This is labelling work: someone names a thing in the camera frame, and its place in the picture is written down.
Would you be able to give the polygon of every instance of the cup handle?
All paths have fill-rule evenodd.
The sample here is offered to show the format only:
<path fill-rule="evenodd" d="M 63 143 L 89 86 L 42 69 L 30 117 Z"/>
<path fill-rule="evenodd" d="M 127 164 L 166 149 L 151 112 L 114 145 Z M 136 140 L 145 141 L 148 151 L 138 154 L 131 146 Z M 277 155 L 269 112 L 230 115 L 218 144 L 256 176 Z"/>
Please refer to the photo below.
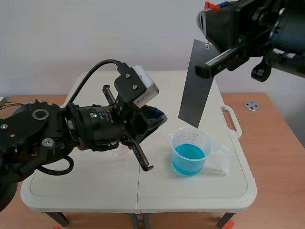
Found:
<path fill-rule="evenodd" d="M 224 159 L 223 172 L 229 175 L 230 170 L 230 151 L 229 148 L 219 143 L 212 143 L 211 154 L 222 156 Z"/>

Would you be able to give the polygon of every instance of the white wall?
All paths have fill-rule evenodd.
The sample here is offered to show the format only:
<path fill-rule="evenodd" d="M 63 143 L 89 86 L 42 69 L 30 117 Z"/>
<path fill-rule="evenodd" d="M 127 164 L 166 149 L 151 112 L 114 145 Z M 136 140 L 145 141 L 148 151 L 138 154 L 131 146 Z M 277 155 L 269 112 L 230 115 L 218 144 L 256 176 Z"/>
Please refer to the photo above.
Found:
<path fill-rule="evenodd" d="M 187 70 L 203 0 L 3 0 L 0 94 L 67 94 L 97 62 Z M 251 60 L 217 76 L 222 92 L 266 92 L 305 145 L 305 79 L 273 70 L 251 79 Z"/>

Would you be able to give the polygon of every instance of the blue liquid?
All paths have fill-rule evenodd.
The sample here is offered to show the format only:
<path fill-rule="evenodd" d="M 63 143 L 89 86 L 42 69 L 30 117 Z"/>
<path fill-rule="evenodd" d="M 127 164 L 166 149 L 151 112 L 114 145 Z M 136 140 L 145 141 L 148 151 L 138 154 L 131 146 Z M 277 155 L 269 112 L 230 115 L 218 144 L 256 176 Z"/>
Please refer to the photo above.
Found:
<path fill-rule="evenodd" d="M 203 151 L 191 144 L 183 144 L 175 148 L 177 153 L 188 159 L 202 159 L 204 158 Z M 203 167 L 204 161 L 188 161 L 178 156 L 173 159 L 174 168 L 182 174 L 194 175 L 198 173 Z"/>

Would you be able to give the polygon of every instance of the table leg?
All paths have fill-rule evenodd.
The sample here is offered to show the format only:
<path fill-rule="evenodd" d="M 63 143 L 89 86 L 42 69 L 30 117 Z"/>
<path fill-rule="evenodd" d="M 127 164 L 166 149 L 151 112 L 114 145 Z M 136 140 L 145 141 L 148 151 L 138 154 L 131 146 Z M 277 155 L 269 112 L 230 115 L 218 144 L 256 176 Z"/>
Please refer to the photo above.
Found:
<path fill-rule="evenodd" d="M 149 224 L 149 214 L 142 214 L 143 215 L 143 221 L 144 221 L 144 226 L 145 229 L 150 229 L 150 224 Z"/>
<path fill-rule="evenodd" d="M 45 212 L 48 216 L 50 216 L 53 220 L 58 222 L 61 226 L 68 226 L 69 222 L 67 218 L 61 212 Z"/>
<path fill-rule="evenodd" d="M 217 224 L 217 227 L 219 229 L 222 229 L 227 222 L 229 222 L 229 220 L 235 215 L 236 213 L 230 213 L 230 212 L 227 212 L 224 214 L 224 216 L 220 219 L 220 221 L 218 222 Z"/>
<path fill-rule="evenodd" d="M 132 218 L 132 225 L 134 229 L 140 229 L 139 220 L 137 214 L 128 214 Z"/>

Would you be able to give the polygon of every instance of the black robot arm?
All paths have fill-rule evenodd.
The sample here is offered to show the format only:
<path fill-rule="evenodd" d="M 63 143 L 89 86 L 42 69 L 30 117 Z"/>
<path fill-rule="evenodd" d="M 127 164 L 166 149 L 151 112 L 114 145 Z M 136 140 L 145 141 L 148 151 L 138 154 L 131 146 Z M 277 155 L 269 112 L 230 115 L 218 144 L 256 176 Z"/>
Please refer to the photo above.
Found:
<path fill-rule="evenodd" d="M 72 103 L 82 86 L 100 66 L 115 63 L 121 74 L 114 82 L 118 91 L 114 98 L 109 85 L 102 91 L 109 104 L 79 107 Z M 140 66 L 106 60 L 88 72 L 65 108 L 42 100 L 22 105 L 6 119 L 0 119 L 0 210 L 13 198 L 16 183 L 30 176 L 35 169 L 59 176 L 72 171 L 69 153 L 80 150 L 107 151 L 119 143 L 133 150 L 141 168 L 153 166 L 140 147 L 140 142 L 166 122 L 165 114 L 145 105 L 159 90 Z M 66 159 L 69 167 L 62 171 L 43 165 Z"/>
<path fill-rule="evenodd" d="M 272 68 L 305 77 L 304 0 L 232 1 L 219 10 L 203 10 L 197 24 L 221 53 L 197 66 L 202 78 L 260 56 L 262 62 L 251 72 L 256 80 L 267 80 Z"/>

